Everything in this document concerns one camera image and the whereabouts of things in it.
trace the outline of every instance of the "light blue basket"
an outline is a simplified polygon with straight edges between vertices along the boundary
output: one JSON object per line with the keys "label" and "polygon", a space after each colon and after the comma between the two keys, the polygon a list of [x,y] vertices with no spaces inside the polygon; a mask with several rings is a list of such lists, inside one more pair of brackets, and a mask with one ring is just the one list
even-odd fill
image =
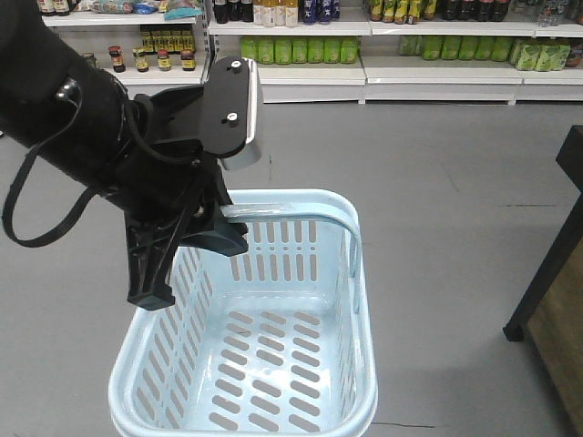
{"label": "light blue basket", "polygon": [[231,192],[231,259],[181,248],[176,305],[137,310],[109,382],[126,437],[362,435],[377,402],[358,218],[322,190]]}

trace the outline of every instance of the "beverage bottle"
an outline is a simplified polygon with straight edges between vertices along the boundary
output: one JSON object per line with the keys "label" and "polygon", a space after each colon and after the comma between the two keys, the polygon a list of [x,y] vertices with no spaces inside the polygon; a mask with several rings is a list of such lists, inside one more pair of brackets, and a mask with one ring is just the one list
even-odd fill
{"label": "beverage bottle", "polygon": [[316,0],[304,0],[303,2],[303,22],[306,25],[313,25],[317,20]]}
{"label": "beverage bottle", "polygon": [[492,14],[492,21],[503,21],[508,14],[508,7],[510,6],[510,0],[495,0],[494,2],[494,13]]}
{"label": "beverage bottle", "polygon": [[261,25],[263,22],[263,0],[253,0],[253,22]]}
{"label": "beverage bottle", "polygon": [[36,4],[38,5],[38,9],[40,9],[40,13],[44,16],[53,16],[56,15],[55,7],[53,6],[52,0],[36,0]]}
{"label": "beverage bottle", "polygon": [[229,20],[240,21],[240,0],[229,0]]}
{"label": "beverage bottle", "polygon": [[458,20],[469,20],[474,14],[474,0],[461,0]]}
{"label": "beverage bottle", "polygon": [[277,0],[263,0],[263,17],[261,21],[265,27],[275,26],[275,6]]}
{"label": "beverage bottle", "polygon": [[253,22],[253,0],[240,0],[240,15],[245,23]]}
{"label": "beverage bottle", "polygon": [[488,21],[494,9],[494,0],[479,0],[477,4],[476,20]]}
{"label": "beverage bottle", "polygon": [[317,4],[318,21],[323,25],[328,25],[332,21],[332,0],[318,0]]}
{"label": "beverage bottle", "polygon": [[332,0],[332,20],[340,19],[340,0]]}
{"label": "beverage bottle", "polygon": [[285,25],[285,0],[277,0],[275,6],[275,25]]}
{"label": "beverage bottle", "polygon": [[287,0],[285,5],[285,25],[296,27],[298,25],[298,0]]}
{"label": "beverage bottle", "polygon": [[227,0],[214,0],[212,10],[215,13],[217,23],[224,25],[229,22],[229,6],[227,5]]}
{"label": "beverage bottle", "polygon": [[459,0],[447,0],[445,2],[444,12],[442,13],[443,19],[448,21],[457,19],[457,8],[459,4]]}

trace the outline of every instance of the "green bottle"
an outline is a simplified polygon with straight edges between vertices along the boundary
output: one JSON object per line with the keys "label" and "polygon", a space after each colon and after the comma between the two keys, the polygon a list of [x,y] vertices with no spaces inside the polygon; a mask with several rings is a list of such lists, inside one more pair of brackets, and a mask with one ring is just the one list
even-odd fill
{"label": "green bottle", "polygon": [[340,62],[354,64],[358,58],[358,39],[356,36],[346,36],[340,45]]}
{"label": "green bottle", "polygon": [[308,62],[308,38],[298,36],[291,40],[291,61],[294,64]]}
{"label": "green bottle", "polygon": [[286,66],[292,63],[292,39],[287,36],[275,40],[275,63]]}
{"label": "green bottle", "polygon": [[260,64],[273,64],[273,38],[264,36],[257,44],[257,62]]}
{"label": "green bottle", "polygon": [[257,41],[253,36],[242,36],[240,38],[240,55],[249,59],[257,60]]}
{"label": "green bottle", "polygon": [[324,38],[313,36],[308,39],[308,62],[318,64],[324,60]]}
{"label": "green bottle", "polygon": [[337,36],[330,36],[324,40],[324,63],[338,64],[340,62],[341,40]]}

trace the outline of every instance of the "packaged snack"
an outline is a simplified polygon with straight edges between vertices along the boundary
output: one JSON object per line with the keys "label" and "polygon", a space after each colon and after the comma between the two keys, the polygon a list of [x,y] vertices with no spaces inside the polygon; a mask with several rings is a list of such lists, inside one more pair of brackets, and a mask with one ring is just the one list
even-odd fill
{"label": "packaged snack", "polygon": [[409,10],[409,0],[397,0],[396,9],[394,10],[394,23],[402,25],[407,18]]}
{"label": "packaged snack", "polygon": [[394,7],[396,0],[384,0],[383,21],[385,23],[392,23],[394,20]]}
{"label": "packaged snack", "polygon": [[423,59],[439,59],[444,38],[441,35],[428,35],[423,38]]}
{"label": "packaged snack", "polygon": [[480,61],[490,59],[490,57],[492,57],[492,50],[494,49],[495,41],[496,38],[494,36],[480,36],[474,59]]}
{"label": "packaged snack", "polygon": [[517,60],[518,70],[534,70],[540,55],[540,46],[536,42],[524,42],[520,50],[520,58]]}
{"label": "packaged snack", "polygon": [[435,9],[437,7],[437,0],[427,0],[425,9],[423,12],[423,18],[425,20],[433,20],[435,18]]}
{"label": "packaged snack", "polygon": [[571,46],[566,38],[557,40],[558,51],[553,56],[551,70],[562,70],[565,66],[568,55],[571,52]]}
{"label": "packaged snack", "polygon": [[341,39],[337,36],[330,36],[324,41],[324,63],[338,64],[340,62]]}
{"label": "packaged snack", "polygon": [[536,71],[550,71],[553,67],[553,57],[558,52],[558,45],[554,41],[544,41],[540,44],[540,54],[538,55]]}
{"label": "packaged snack", "polygon": [[399,55],[414,56],[418,41],[418,35],[401,35],[399,37]]}
{"label": "packaged snack", "polygon": [[494,41],[494,48],[492,49],[492,56],[490,58],[493,61],[498,62],[507,61],[513,43],[514,38],[512,36],[497,36]]}
{"label": "packaged snack", "polygon": [[197,15],[202,15],[202,8],[198,0],[169,0],[164,20],[180,20],[180,18]]}
{"label": "packaged snack", "polygon": [[358,39],[355,36],[343,38],[340,46],[340,62],[342,64],[354,64],[358,58]]}
{"label": "packaged snack", "polygon": [[474,59],[478,44],[477,36],[464,36],[462,38],[462,44],[459,46],[459,53],[457,55],[458,59],[463,59],[468,61]]}
{"label": "packaged snack", "polygon": [[275,40],[275,63],[285,66],[292,63],[292,39],[287,36]]}
{"label": "packaged snack", "polygon": [[291,40],[291,61],[294,64],[308,62],[308,38],[297,36]]}
{"label": "packaged snack", "polygon": [[134,2],[126,0],[94,0],[91,10],[98,14],[131,14]]}
{"label": "packaged snack", "polygon": [[508,62],[515,66],[520,58],[520,51],[522,50],[523,43],[527,41],[526,38],[515,38],[514,44],[512,45],[512,50],[510,50],[510,56],[508,57]]}
{"label": "packaged snack", "polygon": [[371,21],[381,21],[383,16],[383,0],[369,0]]}
{"label": "packaged snack", "polygon": [[462,37],[458,35],[444,36],[444,44],[441,49],[442,59],[457,59],[459,46],[462,44]]}

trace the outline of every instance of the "white shelf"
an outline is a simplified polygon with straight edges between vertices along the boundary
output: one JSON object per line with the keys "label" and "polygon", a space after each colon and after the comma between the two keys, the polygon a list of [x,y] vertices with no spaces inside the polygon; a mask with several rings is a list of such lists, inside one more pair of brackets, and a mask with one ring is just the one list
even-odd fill
{"label": "white shelf", "polygon": [[507,21],[420,21],[416,25],[396,25],[371,21],[373,35],[474,35],[474,36],[535,36],[537,23],[525,21],[522,15],[509,14]]}
{"label": "white shelf", "polygon": [[419,56],[363,56],[368,84],[519,85],[520,72],[506,62],[425,61]]}
{"label": "white shelf", "polygon": [[583,68],[564,68],[560,71],[519,71],[525,85],[583,85]]}
{"label": "white shelf", "polygon": [[156,60],[150,56],[149,71],[139,73],[135,67],[128,66],[123,73],[115,73],[113,69],[106,68],[106,71],[117,77],[125,86],[176,86],[176,85],[199,85],[206,81],[209,56],[206,52],[195,54],[196,68],[194,71],[184,71],[173,56],[173,66],[170,71],[160,71],[155,64]]}
{"label": "white shelf", "polygon": [[196,18],[164,21],[164,14],[96,14],[94,12],[72,12],[67,16],[43,16],[49,27],[70,27],[75,25],[175,25],[196,23]]}
{"label": "white shelf", "polygon": [[254,23],[243,21],[229,21],[224,25],[216,22],[214,17],[209,23],[210,35],[270,35],[270,36],[368,36],[371,34],[371,27],[360,7],[343,7],[339,21],[332,21],[328,25],[315,23],[305,25],[299,23],[297,27],[264,27]]}

